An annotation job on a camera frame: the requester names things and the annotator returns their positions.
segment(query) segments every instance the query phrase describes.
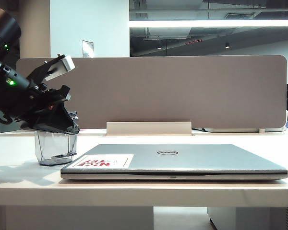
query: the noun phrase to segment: dell logo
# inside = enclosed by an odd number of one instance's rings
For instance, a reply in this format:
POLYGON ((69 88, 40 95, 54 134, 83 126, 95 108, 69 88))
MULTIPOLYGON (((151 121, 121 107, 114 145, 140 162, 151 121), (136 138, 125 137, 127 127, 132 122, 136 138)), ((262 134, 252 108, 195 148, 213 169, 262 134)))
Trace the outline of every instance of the dell logo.
POLYGON ((157 153, 161 154, 161 155, 176 155, 176 154, 178 154, 177 151, 169 151, 169 150, 158 151, 157 153))

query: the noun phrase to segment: sticker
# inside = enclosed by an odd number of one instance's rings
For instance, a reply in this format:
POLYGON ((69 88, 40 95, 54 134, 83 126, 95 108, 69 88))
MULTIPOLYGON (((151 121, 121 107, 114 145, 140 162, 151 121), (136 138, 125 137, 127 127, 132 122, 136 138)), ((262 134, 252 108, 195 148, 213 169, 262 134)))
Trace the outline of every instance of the sticker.
POLYGON ((124 169, 128 168, 133 154, 84 155, 68 169, 124 169))

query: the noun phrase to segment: floor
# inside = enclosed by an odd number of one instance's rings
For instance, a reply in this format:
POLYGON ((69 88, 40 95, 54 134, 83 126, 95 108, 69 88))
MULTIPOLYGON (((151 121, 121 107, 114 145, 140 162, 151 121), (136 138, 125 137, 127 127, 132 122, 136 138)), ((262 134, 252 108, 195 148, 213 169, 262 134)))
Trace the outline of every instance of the floor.
POLYGON ((206 207, 154 207, 154 230, 214 230, 206 207))

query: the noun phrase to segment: ceiling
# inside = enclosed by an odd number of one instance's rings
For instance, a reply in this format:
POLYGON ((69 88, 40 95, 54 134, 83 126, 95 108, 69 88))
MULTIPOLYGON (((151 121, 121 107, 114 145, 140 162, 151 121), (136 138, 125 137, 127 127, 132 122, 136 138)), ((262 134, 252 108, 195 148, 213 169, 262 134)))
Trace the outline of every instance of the ceiling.
MULTIPOLYGON (((288 0, 130 0, 130 20, 288 19, 288 0)), ((288 39, 287 28, 131 28, 131 56, 194 55, 288 39)))

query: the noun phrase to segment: robotic arm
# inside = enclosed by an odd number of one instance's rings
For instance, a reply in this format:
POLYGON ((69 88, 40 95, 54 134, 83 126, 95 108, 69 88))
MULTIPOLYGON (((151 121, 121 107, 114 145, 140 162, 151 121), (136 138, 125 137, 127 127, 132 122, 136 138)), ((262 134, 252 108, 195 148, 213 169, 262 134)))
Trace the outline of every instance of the robotic arm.
MULTIPOLYGON (((0 9, 0 60, 9 51, 9 45, 21 35, 20 28, 10 15, 0 9)), ((62 85, 59 90, 48 89, 42 81, 52 79, 72 70, 70 56, 58 55, 24 78, 0 61, 0 110, 9 124, 21 122, 22 129, 78 134, 78 125, 70 118, 64 101, 70 99, 70 88, 62 85)))

